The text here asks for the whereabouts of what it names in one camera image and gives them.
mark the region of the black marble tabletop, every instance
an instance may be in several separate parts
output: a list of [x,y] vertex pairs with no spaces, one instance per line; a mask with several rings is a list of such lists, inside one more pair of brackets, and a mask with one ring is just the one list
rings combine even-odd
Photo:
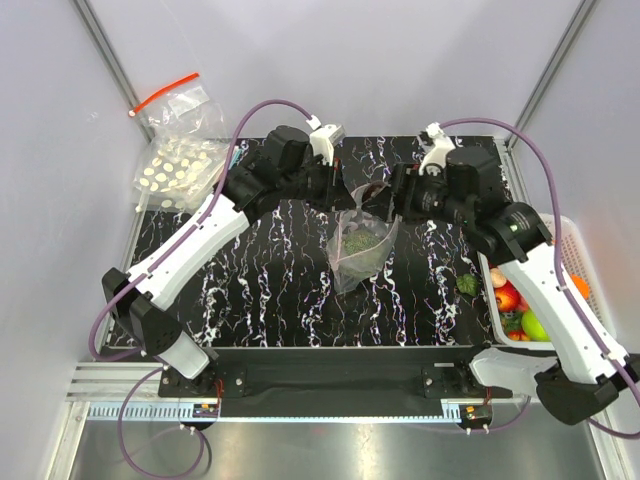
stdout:
[[[492,137],[457,137],[498,156]],[[244,140],[243,149],[260,140]],[[398,161],[419,161],[415,137],[348,137],[336,148],[349,190],[385,180]],[[308,347],[469,345],[493,341],[484,289],[456,292],[456,278],[482,282],[478,255],[459,228],[401,225],[377,276],[345,295],[333,289],[325,247],[336,215],[283,201],[227,244],[185,286],[170,312],[202,346]],[[146,212],[133,263],[150,255],[188,217]],[[129,339],[115,328],[107,345]]]

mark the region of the green leaf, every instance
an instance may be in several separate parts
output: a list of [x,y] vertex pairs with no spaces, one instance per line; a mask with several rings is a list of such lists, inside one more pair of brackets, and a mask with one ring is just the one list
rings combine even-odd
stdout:
[[456,286],[460,293],[466,293],[475,297],[478,295],[478,279],[470,273],[465,273],[456,279]]

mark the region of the white plastic basket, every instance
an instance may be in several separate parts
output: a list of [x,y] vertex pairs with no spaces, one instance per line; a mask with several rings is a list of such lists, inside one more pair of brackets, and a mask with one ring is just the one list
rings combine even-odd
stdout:
[[[540,214],[540,218],[547,226],[551,234],[555,233],[553,225],[553,215]],[[569,274],[578,275],[584,279],[591,289],[591,294],[587,299],[587,303],[598,320],[604,325],[609,334],[616,338],[616,332],[611,323],[611,314],[602,294],[598,277],[596,276],[591,260],[587,254],[587,249],[582,241],[578,227],[566,217],[562,217],[562,260]],[[480,267],[487,292],[487,302],[489,303],[489,312],[491,314],[491,322],[493,323],[493,331],[500,343],[515,348],[526,348],[528,350],[554,350],[551,342],[519,342],[509,339],[500,323],[500,314],[498,312],[498,304],[493,292],[491,284],[491,274],[489,273],[489,263],[484,255],[480,255]]]

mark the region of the black bracket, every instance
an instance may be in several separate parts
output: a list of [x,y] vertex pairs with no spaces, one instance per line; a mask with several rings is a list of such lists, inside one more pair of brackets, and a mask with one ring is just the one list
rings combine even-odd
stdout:
[[[453,363],[436,363],[422,368],[424,396],[430,400],[447,398],[486,398],[487,388],[470,382],[466,372]],[[492,388],[492,398],[511,398],[513,394],[504,388]]]
[[224,398],[240,398],[244,396],[247,383],[247,368],[240,363],[215,363],[210,372],[199,375],[199,384],[184,378],[177,370],[170,368],[162,372],[158,396],[163,398],[208,398],[217,395],[216,382],[222,381]]
[[[626,359],[625,370],[634,382],[640,380],[640,356],[631,354]],[[627,384],[619,373],[611,378],[600,378],[598,384],[572,382],[556,365],[535,376],[536,393],[551,415],[567,425],[575,425],[604,410],[618,398]]]

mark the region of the black mounting base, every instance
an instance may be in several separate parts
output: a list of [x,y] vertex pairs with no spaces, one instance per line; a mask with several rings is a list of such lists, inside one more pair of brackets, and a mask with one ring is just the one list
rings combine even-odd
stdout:
[[241,363],[217,362],[210,371],[199,375],[199,384],[184,378],[177,370],[170,368],[162,372],[159,397],[209,398],[217,396],[216,382],[222,381],[224,398],[244,396],[247,383],[247,369]]
[[[451,398],[477,398],[487,397],[487,388],[479,387],[470,389],[467,382],[462,380],[461,372],[453,363],[436,363],[422,368],[422,384],[424,386],[424,396],[428,399],[451,399]],[[504,388],[492,388],[492,398],[511,398],[511,390]]]

